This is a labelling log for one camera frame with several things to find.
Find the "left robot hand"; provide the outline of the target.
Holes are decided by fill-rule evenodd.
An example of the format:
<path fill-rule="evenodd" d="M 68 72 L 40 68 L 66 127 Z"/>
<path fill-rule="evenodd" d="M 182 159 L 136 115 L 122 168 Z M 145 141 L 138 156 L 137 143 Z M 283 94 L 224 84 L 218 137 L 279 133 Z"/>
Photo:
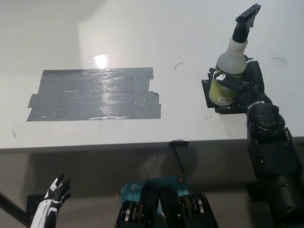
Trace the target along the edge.
<path fill-rule="evenodd" d="M 55 228 L 57 216 L 64 202 L 71 197 L 71 179 L 62 173 L 55 178 L 39 203 L 30 228 Z"/>

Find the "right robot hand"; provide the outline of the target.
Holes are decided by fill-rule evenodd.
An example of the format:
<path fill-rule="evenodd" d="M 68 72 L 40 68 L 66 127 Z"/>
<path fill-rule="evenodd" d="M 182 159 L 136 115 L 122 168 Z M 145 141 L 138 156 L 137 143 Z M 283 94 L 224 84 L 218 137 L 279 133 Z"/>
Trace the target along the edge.
<path fill-rule="evenodd" d="M 213 107 L 217 113 L 241 114 L 246 113 L 247 109 L 257 104 L 272 104 L 271 99 L 265 94 L 264 80 L 259 62 L 246 55 L 244 57 L 247 66 L 241 81 L 225 78 L 224 82 L 219 83 L 221 86 L 228 86 L 229 89 L 236 93 L 232 103 L 220 106 L 211 102 L 209 97 L 206 97 L 207 106 Z"/>

